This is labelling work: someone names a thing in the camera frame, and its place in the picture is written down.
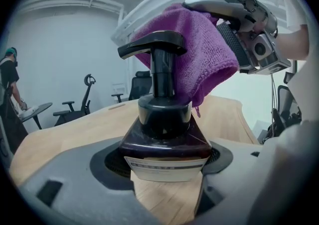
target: soap dispenser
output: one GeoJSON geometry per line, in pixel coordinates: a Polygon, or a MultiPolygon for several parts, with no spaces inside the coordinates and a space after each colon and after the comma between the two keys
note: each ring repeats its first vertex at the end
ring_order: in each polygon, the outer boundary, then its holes
{"type": "Polygon", "coordinates": [[[118,48],[122,59],[151,55],[153,93],[139,98],[139,116],[118,148],[140,179],[189,181],[211,155],[191,102],[175,93],[174,62],[186,51],[184,37],[170,30],[152,32],[118,48]]]}

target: table leg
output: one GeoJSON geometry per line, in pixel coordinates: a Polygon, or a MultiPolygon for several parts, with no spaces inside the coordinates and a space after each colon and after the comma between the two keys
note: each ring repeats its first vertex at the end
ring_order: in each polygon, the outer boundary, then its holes
{"type": "Polygon", "coordinates": [[[42,129],[42,128],[41,128],[41,125],[40,125],[40,123],[39,123],[38,116],[37,116],[37,115],[34,116],[33,119],[34,119],[35,123],[38,125],[39,129],[42,129]]]}

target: purple cloth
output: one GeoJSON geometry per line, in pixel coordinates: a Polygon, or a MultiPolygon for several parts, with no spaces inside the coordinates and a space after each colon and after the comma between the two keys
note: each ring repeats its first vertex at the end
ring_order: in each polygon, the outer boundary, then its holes
{"type": "MultiPolygon", "coordinates": [[[[209,13],[172,4],[138,29],[132,38],[135,41],[157,30],[173,30],[185,37],[187,52],[175,61],[175,91],[176,96],[188,96],[193,107],[202,104],[212,89],[239,68],[235,54],[216,28],[217,21],[209,13]]],[[[151,67],[149,54],[141,53],[136,57],[151,67]]]]}

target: person in black shirt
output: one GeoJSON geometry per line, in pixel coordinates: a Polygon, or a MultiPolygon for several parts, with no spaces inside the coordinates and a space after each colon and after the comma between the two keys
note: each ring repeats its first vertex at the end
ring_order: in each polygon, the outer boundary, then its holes
{"type": "Polygon", "coordinates": [[[17,66],[16,56],[17,51],[12,47],[6,51],[4,58],[0,61],[1,84],[5,89],[3,104],[0,106],[0,116],[13,154],[15,154],[19,145],[28,135],[11,101],[11,96],[13,96],[22,110],[27,109],[27,105],[21,100],[16,86],[19,80],[19,75],[15,68],[17,66]]]}

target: black t-shirt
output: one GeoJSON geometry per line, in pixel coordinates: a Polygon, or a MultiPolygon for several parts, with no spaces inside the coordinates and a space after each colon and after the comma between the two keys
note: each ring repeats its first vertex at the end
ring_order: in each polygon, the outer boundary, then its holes
{"type": "Polygon", "coordinates": [[[7,89],[10,85],[14,82],[19,80],[18,72],[16,71],[14,63],[10,61],[4,62],[0,66],[1,71],[1,79],[2,79],[2,86],[7,89]]]}

